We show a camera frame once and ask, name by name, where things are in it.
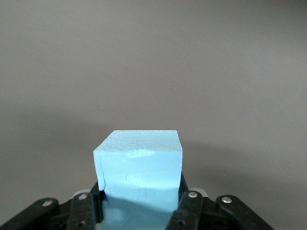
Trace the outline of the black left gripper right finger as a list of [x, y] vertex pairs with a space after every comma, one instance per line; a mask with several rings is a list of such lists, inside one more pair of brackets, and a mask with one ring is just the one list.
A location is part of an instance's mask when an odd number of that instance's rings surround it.
[[189, 190], [184, 176], [179, 187], [179, 205], [167, 230], [272, 230], [264, 219], [234, 195], [212, 201], [207, 195]]

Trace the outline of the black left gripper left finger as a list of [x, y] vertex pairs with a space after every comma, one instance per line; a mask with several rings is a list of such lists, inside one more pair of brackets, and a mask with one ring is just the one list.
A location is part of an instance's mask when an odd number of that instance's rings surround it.
[[1, 225], [2, 230], [95, 230], [103, 220], [104, 191], [98, 183], [67, 202], [47, 197], [35, 201]]

